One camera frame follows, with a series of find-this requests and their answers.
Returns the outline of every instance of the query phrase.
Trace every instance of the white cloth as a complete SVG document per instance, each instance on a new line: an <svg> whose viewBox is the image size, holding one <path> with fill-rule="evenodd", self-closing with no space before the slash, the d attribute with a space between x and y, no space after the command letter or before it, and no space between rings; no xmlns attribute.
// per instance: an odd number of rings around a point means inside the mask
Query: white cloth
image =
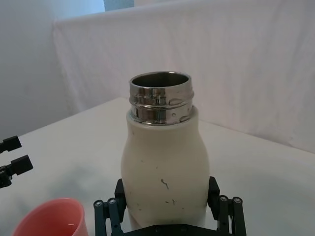
<svg viewBox="0 0 315 236"><path fill-rule="evenodd" d="M191 0L57 22L77 111L144 72L192 76L200 118L315 152L315 1Z"/></svg>

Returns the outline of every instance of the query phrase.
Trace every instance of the stainless steel bottle neck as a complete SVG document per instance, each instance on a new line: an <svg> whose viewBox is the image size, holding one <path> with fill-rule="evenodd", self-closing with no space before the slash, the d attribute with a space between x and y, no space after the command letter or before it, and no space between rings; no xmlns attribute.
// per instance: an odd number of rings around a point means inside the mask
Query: stainless steel bottle neck
<svg viewBox="0 0 315 236"><path fill-rule="evenodd" d="M177 124L190 119L193 90L189 75L152 72L130 80L130 116L139 123Z"/></svg>

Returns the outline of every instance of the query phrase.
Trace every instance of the white bottle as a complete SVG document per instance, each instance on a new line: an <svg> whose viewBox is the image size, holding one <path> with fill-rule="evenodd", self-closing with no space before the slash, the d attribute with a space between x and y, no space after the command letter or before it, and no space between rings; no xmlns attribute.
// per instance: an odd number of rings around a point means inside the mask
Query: white bottle
<svg viewBox="0 0 315 236"><path fill-rule="evenodd" d="M185 74L153 72L130 80L122 179L133 230L204 226L209 160L192 97Z"/></svg>

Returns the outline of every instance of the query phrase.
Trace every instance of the white table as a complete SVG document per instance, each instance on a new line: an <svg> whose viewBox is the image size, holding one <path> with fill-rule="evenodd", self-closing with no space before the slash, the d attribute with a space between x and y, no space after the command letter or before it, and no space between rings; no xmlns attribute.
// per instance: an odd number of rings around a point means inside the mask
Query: white table
<svg viewBox="0 0 315 236"><path fill-rule="evenodd" d="M8 236L32 208L74 197L94 235L93 202L114 195L126 140L128 101L118 98L20 137L23 148L1 164L28 154L34 169L0 190L0 235ZM200 122L221 193L244 200L249 236L315 234L315 155ZM215 222L208 213L207 227ZM126 215L123 229L130 229Z"/></svg>

